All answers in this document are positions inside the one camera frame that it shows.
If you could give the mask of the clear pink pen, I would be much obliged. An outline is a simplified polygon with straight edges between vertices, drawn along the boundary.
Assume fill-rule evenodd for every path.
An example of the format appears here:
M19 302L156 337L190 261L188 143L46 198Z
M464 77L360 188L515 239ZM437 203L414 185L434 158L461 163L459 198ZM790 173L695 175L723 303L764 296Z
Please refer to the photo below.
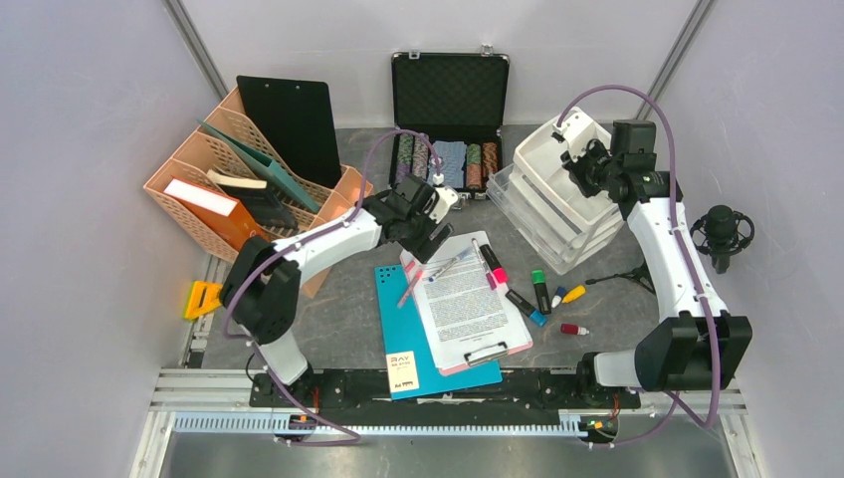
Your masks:
M405 289L404 293L402 294L399 301L397 302L397 307L399 309L404 307L404 305L406 304L408 299L411 297L413 290L416 287L417 283L419 282L419 280L423 276L424 276L424 271L422 269L418 270L417 272L415 272L413 274L407 288Z

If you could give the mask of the clear blue pen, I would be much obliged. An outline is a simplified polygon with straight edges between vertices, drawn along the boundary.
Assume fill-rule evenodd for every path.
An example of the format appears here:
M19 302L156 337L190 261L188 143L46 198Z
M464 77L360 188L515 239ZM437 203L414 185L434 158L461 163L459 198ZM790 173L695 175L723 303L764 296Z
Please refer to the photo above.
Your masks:
M447 260L444 265L442 265L439 269L437 269L434 273L432 273L428 277L428 282L429 283L435 282L441 276L443 276L446 272L448 272L451 268L453 268L455 265L457 265L458 263L460 263L461 261L464 261L465 259L467 259L469 257L472 257L473 255L475 255L475 250L472 247L466 248L465 250L463 250L459 254L457 254L454 257Z

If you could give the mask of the white drawer organizer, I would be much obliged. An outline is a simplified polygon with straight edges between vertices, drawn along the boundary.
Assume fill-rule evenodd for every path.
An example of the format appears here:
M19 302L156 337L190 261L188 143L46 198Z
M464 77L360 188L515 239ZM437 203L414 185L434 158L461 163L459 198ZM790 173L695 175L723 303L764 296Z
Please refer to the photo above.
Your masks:
M583 197L569 179L554 120L516 147L513 163L490 177L487 192L547 266L563 275L608 245L624 221L605 192Z

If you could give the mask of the small red-capped bottle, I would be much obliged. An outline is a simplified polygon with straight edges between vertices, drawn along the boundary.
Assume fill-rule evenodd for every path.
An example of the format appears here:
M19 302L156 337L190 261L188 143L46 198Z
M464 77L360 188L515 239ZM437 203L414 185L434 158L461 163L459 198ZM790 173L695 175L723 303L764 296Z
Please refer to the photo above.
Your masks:
M590 330L586 327L563 323L560 325L560 331L565 335L571 336L587 336L590 334Z

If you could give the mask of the orange Good Morning book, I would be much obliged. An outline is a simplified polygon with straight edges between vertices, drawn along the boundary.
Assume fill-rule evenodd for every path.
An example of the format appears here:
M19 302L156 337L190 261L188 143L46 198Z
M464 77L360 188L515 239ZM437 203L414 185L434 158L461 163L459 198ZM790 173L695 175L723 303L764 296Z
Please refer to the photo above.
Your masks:
M163 193L185 206L237 251L250 238L269 238L244 204L236 198L177 178L170 180Z

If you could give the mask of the peach plastic file organizer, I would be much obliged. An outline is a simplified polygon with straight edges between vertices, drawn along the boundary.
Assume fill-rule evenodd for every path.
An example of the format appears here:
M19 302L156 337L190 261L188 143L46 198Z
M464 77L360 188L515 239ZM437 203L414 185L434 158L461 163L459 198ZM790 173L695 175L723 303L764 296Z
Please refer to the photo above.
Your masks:
M322 226L351 209L361 194L372 193L372 184L366 181L357 169L345 164L340 167L341 177L338 184L332 188L316 184L293 173L260 129L246 115L237 88L229 92L205 121L272 157L274 162L290 173L320 206L319 212L311 213L296 204L294 200L285 199L283 203L292 209L299 228L294 230L265 226L263 230L272 240L288 238L298 232L307 232ZM234 176L253 179L257 177L255 172L227 144L198 127L146 181L143 189L203 250L231 264L235 261L238 251L185 206L164 193L165 186L174 177L219 191L220 188L206 175L208 170L216 167Z

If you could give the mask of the Nineteen Eighty-Four dark book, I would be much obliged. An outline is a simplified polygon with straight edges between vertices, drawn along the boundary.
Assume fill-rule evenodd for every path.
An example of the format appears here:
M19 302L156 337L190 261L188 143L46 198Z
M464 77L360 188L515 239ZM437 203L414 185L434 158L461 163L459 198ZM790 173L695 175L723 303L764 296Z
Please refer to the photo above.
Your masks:
M261 226L297 229L298 220L266 180L236 177L215 169L206 176L225 194L238 199Z

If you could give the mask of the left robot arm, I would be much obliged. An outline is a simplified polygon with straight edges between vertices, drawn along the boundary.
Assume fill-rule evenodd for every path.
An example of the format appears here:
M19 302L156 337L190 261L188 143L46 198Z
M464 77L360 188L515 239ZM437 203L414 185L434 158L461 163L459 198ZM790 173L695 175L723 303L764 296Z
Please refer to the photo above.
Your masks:
M312 395L310 364L292 332L302 286L315 275L362 252L399 244L428 262L453 228L445 218L459 201L455 189L409 176L393 188L359 197L355 205L322 226L287 239L249 239L220 293L234 321L275 381L288 405Z

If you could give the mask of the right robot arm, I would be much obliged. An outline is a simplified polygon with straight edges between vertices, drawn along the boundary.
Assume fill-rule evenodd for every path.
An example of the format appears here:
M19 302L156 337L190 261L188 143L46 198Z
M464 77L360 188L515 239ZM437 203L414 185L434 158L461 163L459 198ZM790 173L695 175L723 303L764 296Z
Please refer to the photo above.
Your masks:
M607 131L573 112L552 135L565 146L560 160L578 191L586 198L604 193L618 207L643 252L659 307L658 325L634 349L584 355L577 398L599 406L615 388L727 388L749 346L751 324L729 311L706 274L677 179L656 167L655 125L617 120Z

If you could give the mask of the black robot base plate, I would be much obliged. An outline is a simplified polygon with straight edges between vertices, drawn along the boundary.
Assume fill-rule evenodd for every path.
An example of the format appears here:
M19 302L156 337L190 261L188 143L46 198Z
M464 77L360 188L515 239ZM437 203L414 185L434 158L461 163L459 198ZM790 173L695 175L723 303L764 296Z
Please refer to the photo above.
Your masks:
M300 403L318 409L350 409L372 401L391 401L388 377L378 369L322 369L308 372L289 392ZM622 409L641 407L640 395L623 388L588 387L570 370L553 368L504 369L502 380L484 385L445 385L409 398L528 402L554 409Z

